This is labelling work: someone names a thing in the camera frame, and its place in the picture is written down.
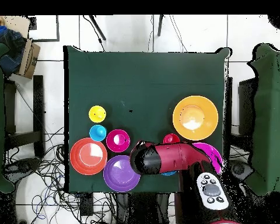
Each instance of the blue bowl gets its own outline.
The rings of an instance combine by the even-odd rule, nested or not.
[[[176,171],[167,171],[167,172],[165,172],[165,173],[162,173],[161,175],[164,175],[164,176],[171,176],[171,175],[173,175],[174,173],[176,173]]]
[[[104,140],[106,135],[107,129],[99,124],[94,125],[89,131],[90,138],[97,142]]]

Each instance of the white tile floor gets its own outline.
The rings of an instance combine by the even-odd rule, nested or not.
[[[152,38],[148,45],[152,31],[151,15],[113,15],[97,16],[96,18],[107,41],[103,42],[106,51],[152,51]],[[182,35],[184,46],[191,52],[215,52],[221,47],[230,47],[233,51],[229,58],[229,76],[233,77],[233,106],[232,124],[239,124],[239,100],[237,86],[240,81],[254,77],[253,70],[247,65],[252,59],[252,50],[259,43],[271,43],[280,50],[280,30],[269,24],[266,15],[175,15],[174,20]],[[157,36],[159,15],[155,15],[155,46],[154,52],[182,51],[182,46],[173,29],[169,15],[163,19],[162,34]],[[63,45],[73,45],[83,51],[101,51],[97,36],[91,25],[83,16],[59,16],[59,42],[37,43],[40,55],[36,65],[35,75],[44,76],[45,97],[45,128],[53,134],[64,126],[64,72]],[[18,84],[26,101],[33,107],[32,81],[12,76]],[[16,96],[16,127],[17,132],[31,131],[33,115],[22,98]],[[64,142],[63,130],[52,138],[54,145]],[[32,145],[20,148],[16,159],[33,157]],[[17,215],[30,223],[35,213],[32,210],[32,199],[45,189],[43,180],[32,174],[23,179],[17,192]],[[97,199],[104,194],[94,194]],[[173,194],[169,202],[174,201]],[[47,219],[55,214],[58,206],[45,206],[41,213],[47,214],[46,219],[37,219],[34,224],[47,224]],[[175,224],[174,206],[169,206],[170,224]],[[61,209],[53,218],[51,224],[79,224],[71,212]]]

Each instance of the dark green tablecloth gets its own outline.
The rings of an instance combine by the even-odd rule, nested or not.
[[[228,55],[228,48],[209,54],[86,53],[69,46],[69,148],[89,137],[95,123],[88,112],[94,105],[106,109],[107,117],[100,124],[108,132],[122,128],[129,133],[131,144],[121,153],[129,155],[138,140],[158,143],[166,134],[177,133],[172,124],[176,104],[187,96],[201,95],[212,100],[219,113],[215,132],[204,142],[222,153],[224,60]],[[119,153],[108,150],[108,158],[115,155]],[[105,184],[103,171],[85,176],[69,166],[70,192],[113,191]],[[142,176],[130,192],[180,191],[178,177],[178,173]]]

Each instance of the chair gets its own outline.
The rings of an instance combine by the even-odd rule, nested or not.
[[[0,43],[0,57],[8,47]],[[43,76],[33,77],[33,131],[18,134],[15,127],[15,82],[4,77],[0,68],[0,224],[16,224],[15,199],[19,182],[37,169],[39,158],[44,156]],[[37,158],[22,159],[3,167],[5,152],[34,143]]]

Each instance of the orange plate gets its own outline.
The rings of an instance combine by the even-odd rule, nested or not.
[[[176,131],[189,140],[202,140],[210,136],[218,124],[218,111],[209,99],[189,96],[181,100],[173,111]]]
[[[96,144],[100,147],[103,152],[100,162],[94,166],[88,166],[84,164],[80,159],[80,151],[82,147],[86,144]],[[94,175],[102,171],[107,163],[107,150],[101,142],[96,142],[91,138],[83,138],[76,142],[70,152],[70,160],[72,167],[80,174],[84,175]]]

